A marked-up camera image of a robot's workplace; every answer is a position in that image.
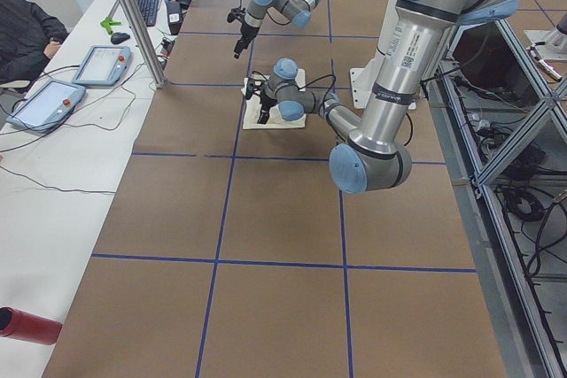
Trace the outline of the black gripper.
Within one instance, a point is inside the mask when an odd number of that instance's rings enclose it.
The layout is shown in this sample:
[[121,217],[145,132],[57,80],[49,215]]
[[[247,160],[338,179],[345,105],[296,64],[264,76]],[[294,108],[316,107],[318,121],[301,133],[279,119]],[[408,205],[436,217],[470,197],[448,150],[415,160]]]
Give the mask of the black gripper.
[[257,123],[265,125],[270,117],[270,110],[277,105],[277,100],[268,96],[265,92],[260,93],[260,116]]
[[242,52],[248,48],[249,44],[259,33],[259,28],[243,22],[240,27],[240,33],[241,37],[234,48],[234,58],[240,58]]

